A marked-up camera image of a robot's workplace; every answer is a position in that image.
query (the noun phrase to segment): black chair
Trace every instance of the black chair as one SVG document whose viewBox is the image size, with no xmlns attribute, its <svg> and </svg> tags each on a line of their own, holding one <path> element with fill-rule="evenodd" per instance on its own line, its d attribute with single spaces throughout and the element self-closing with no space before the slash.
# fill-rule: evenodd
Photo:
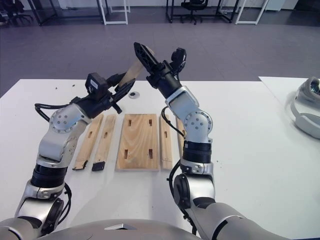
<svg viewBox="0 0 320 240">
<path fill-rule="evenodd" d="M 28 18 L 30 18 L 31 21 L 34 20 L 29 14 L 21 14 L 25 11 L 25 6 L 19 0 L 15 0 L 15 2 L 13 0 L 0 0 L 0 5 L 7 12 L 10 22 L 16 23 L 17 19 L 19 19 L 21 22 L 26 20 L 30 23 Z"/>
<path fill-rule="evenodd" d="M 184 20 L 190 19 L 190 23 L 194 21 L 194 25 L 196 25 L 198 18 L 202 23 L 202 17 L 199 15 L 195 15 L 194 11 L 205 9 L 208 5 L 208 1 L 209 0 L 189 0 L 188 2 L 186 2 L 186 0 L 184 0 L 184 2 L 181 3 L 181 7 L 183 7 L 184 9 L 188 9 L 191 12 L 190 14 L 180 16 L 180 22 L 184 23 Z"/>
</svg>

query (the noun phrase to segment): wooden board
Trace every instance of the wooden board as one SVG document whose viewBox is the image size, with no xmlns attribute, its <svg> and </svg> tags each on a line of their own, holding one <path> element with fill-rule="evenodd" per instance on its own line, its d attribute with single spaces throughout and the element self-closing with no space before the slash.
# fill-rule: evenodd
<svg viewBox="0 0 320 240">
<path fill-rule="evenodd" d="M 172 169 L 171 128 L 166 121 L 159 117 L 160 130 L 160 160 L 162 169 Z"/>
<path fill-rule="evenodd" d="M 149 47 L 147 47 L 147 49 L 149 50 L 149 52 L 152 55 L 155 55 L 154 51 L 152 51 Z M 123 78 L 121 79 L 121 81 L 119 82 L 119 87 L 121 87 L 123 84 L 131 81 L 132 79 L 136 79 L 139 74 L 141 73 L 142 69 L 144 68 L 144 66 L 142 65 L 142 63 L 140 62 L 140 60 L 136 60 L 131 66 L 130 68 L 126 71 L 125 75 L 123 76 Z"/>
<path fill-rule="evenodd" d="M 175 118 L 176 120 L 176 128 L 180 130 L 180 132 L 183 133 L 183 135 L 186 135 L 186 130 L 184 127 L 184 124 L 182 123 L 182 121 L 179 118 Z M 184 153 L 184 137 L 182 137 L 179 133 L 178 134 L 178 147 L 179 147 L 179 154 L 180 154 L 180 158 L 182 157 L 183 153 Z"/>
<path fill-rule="evenodd" d="M 96 138 L 101 126 L 103 114 L 96 116 L 89 126 L 88 132 L 85 135 L 79 154 L 76 157 L 73 170 L 81 170 L 86 167 L 86 164 L 90 158 L 92 149 L 94 148 Z"/>
<path fill-rule="evenodd" d="M 112 135 L 114 133 L 116 118 L 116 114 L 108 115 L 105 118 L 99 145 L 96 150 L 96 154 L 92 165 L 92 171 L 100 171 L 105 168 L 105 163 L 108 158 Z"/>
<path fill-rule="evenodd" d="M 156 114 L 126 114 L 116 162 L 118 170 L 158 170 Z"/>
</svg>

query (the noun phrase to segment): wood grain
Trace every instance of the wood grain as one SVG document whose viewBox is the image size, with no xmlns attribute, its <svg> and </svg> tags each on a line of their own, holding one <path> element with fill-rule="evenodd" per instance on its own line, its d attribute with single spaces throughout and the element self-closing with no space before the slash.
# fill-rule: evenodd
<svg viewBox="0 0 320 240">
<path fill-rule="evenodd" d="M 118 170 L 158 170 L 156 114 L 126 114 L 116 162 Z"/>
<path fill-rule="evenodd" d="M 90 158 L 92 149 L 94 148 L 96 138 L 101 126 L 102 119 L 104 118 L 103 114 L 96 116 L 92 123 L 89 126 L 88 132 L 85 135 L 80 152 L 76 157 L 73 170 L 81 170 L 86 167 L 86 164 Z"/>
<path fill-rule="evenodd" d="M 152 51 L 149 47 L 147 47 L 147 49 L 149 50 L 149 52 L 152 55 L 155 55 L 154 51 Z M 144 68 L 144 66 L 142 65 L 140 60 L 134 61 L 134 63 L 126 71 L 125 75 L 123 76 L 123 78 L 119 82 L 119 84 L 118 84 L 119 87 L 121 87 L 123 84 L 131 81 L 132 79 L 136 79 L 139 76 L 139 74 L 141 73 L 143 68 Z"/>
<path fill-rule="evenodd" d="M 171 145 L 171 128 L 166 121 L 159 117 L 160 130 L 160 160 L 162 169 L 172 169 L 172 145 Z"/>
<path fill-rule="evenodd" d="M 96 150 L 96 154 L 92 165 L 92 171 L 100 171 L 105 168 L 105 163 L 108 158 L 111 140 L 114 133 L 116 118 L 116 114 L 108 115 L 105 118 L 101 137 L 99 140 L 99 145 Z"/>
<path fill-rule="evenodd" d="M 184 124 L 182 123 L 182 121 L 179 118 L 175 118 L 176 120 L 176 128 L 180 130 L 180 132 L 183 133 L 183 135 L 186 135 L 186 130 L 184 127 Z M 182 157 L 183 153 L 184 153 L 184 137 L 181 136 L 179 133 L 178 134 L 178 147 L 179 147 L 179 154 L 180 157 Z"/>
</svg>

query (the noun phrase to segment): gray floor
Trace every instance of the gray floor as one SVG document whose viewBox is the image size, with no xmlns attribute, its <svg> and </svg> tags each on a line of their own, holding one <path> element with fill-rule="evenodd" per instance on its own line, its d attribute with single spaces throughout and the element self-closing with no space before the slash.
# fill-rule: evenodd
<svg viewBox="0 0 320 240">
<path fill-rule="evenodd" d="M 176 48 L 185 48 L 183 81 L 320 77 L 319 27 L 235 25 L 220 19 L 169 24 L 164 12 L 134 8 L 129 25 L 77 19 L 0 27 L 0 96 L 19 79 L 85 79 L 91 72 L 104 77 L 124 72 L 135 59 L 134 42 L 148 45 L 158 60 L 170 60 Z"/>
</svg>

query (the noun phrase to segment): white tabletop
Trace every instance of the white tabletop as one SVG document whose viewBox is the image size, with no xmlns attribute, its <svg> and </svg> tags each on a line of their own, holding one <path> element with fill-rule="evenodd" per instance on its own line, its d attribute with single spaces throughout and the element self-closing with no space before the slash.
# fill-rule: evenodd
<svg viewBox="0 0 320 240">
<path fill-rule="evenodd" d="M 84 84 L 84 80 L 22 79 L 0 98 L 1 219 L 13 216 L 48 128 L 34 103 L 66 104 L 86 95 Z M 216 200 L 275 234 L 291 239 L 319 237 L 320 142 L 289 124 L 283 106 L 262 82 L 183 84 L 213 119 Z M 91 172 L 91 162 L 83 171 L 72 171 L 72 160 L 65 179 L 72 189 L 72 207 L 59 229 L 102 219 L 138 218 L 191 230 L 170 195 L 167 171 L 115 171 L 124 114 L 159 116 L 165 105 L 146 81 L 136 82 L 132 90 L 140 97 L 126 96 L 119 103 L 123 113 L 116 119 L 104 171 Z M 111 109 L 104 114 L 113 113 Z M 171 137 L 177 161 L 177 135 L 172 131 Z"/>
</svg>

